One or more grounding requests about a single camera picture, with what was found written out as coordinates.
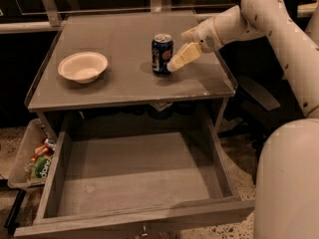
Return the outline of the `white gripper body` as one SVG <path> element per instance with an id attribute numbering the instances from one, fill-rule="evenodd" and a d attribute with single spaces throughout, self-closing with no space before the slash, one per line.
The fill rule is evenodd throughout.
<path id="1" fill-rule="evenodd" d="M 190 30 L 192 41 L 198 43 L 204 53 L 215 52 L 223 47 L 211 17 Z"/>

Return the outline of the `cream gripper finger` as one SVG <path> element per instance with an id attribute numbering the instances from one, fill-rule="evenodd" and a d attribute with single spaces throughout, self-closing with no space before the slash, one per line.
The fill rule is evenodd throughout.
<path id="1" fill-rule="evenodd" d="M 177 53 L 167 63 L 167 69 L 170 72 L 175 72 L 185 65 L 198 59 L 202 54 L 202 50 L 198 43 L 184 44 Z"/>
<path id="2" fill-rule="evenodd" d="M 180 36 L 184 42 L 191 43 L 193 42 L 193 32 L 194 30 L 190 29 L 190 30 L 182 32 Z"/>

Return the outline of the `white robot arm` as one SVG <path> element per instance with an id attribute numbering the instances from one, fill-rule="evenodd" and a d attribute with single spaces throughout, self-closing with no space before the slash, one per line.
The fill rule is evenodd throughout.
<path id="1" fill-rule="evenodd" d="M 301 29 L 284 0 L 241 0 L 181 37 L 171 72 L 234 41 L 267 39 L 295 103 L 261 150 L 253 239 L 319 239 L 318 14 Z"/>

